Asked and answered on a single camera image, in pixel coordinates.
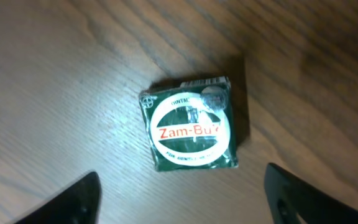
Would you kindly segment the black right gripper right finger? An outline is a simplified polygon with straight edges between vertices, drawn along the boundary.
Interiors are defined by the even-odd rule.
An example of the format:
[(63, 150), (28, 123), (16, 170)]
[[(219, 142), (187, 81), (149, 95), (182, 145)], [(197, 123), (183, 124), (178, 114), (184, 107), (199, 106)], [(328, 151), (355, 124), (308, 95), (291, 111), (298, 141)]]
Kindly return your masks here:
[(264, 189), (274, 223), (358, 223), (358, 210), (277, 164), (267, 164)]

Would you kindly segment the dark green round-label packet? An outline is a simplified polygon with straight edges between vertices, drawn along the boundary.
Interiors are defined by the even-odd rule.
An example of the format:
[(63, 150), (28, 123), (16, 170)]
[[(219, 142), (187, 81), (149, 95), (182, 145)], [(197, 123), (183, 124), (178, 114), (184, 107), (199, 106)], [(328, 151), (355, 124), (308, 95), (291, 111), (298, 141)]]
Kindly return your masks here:
[(139, 104), (156, 171), (238, 166), (228, 77), (144, 90)]

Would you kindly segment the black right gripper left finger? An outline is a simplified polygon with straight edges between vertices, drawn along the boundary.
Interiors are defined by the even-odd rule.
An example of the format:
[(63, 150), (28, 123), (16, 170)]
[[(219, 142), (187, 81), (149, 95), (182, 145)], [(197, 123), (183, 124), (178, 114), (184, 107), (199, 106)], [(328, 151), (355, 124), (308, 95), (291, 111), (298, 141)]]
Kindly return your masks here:
[(99, 175), (91, 171), (14, 224), (97, 224), (101, 200)]

